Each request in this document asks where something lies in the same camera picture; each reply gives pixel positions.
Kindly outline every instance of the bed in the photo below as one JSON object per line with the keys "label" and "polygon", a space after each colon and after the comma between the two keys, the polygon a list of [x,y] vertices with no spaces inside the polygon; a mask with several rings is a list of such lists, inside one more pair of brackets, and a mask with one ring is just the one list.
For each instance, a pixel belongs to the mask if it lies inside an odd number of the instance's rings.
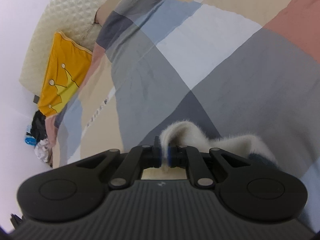
{"label": "bed", "polygon": [[255,133],[308,189],[320,230],[320,0],[108,0],[92,63],[46,119],[53,166],[152,144],[177,120]]}

